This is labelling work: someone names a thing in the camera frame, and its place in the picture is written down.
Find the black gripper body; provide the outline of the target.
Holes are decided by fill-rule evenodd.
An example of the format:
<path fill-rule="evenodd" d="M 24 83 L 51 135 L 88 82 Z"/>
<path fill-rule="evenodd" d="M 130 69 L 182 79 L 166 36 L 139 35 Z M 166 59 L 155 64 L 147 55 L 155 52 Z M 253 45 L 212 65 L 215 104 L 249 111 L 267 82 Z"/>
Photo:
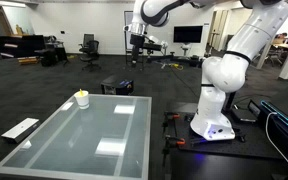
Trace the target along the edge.
<path fill-rule="evenodd" d="M 139 57 L 139 51 L 142 48 L 144 42 L 145 42 L 145 38 L 143 36 L 139 36 L 135 34 L 131 35 L 130 43 L 133 45 L 131 62 L 133 64 L 137 63 L 137 60 Z"/>

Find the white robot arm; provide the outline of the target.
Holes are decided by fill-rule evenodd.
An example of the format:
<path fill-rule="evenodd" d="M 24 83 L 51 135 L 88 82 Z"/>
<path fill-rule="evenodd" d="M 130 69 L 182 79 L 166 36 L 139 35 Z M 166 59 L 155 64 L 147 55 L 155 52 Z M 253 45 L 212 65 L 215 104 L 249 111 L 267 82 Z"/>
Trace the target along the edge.
<path fill-rule="evenodd" d="M 144 47 L 149 26 L 168 23 L 169 12 L 186 3 L 206 6 L 218 0 L 135 0 L 133 19 L 124 29 L 131 33 L 132 62 Z M 245 83 L 246 70 L 255 55 L 265 46 L 288 18 L 285 0 L 240 0 L 252 11 L 246 22 L 229 41 L 221 57 L 211 56 L 202 63 L 201 92 L 190 128 L 207 141 L 231 140 L 235 137 L 230 120 L 222 113 L 226 95 Z"/>

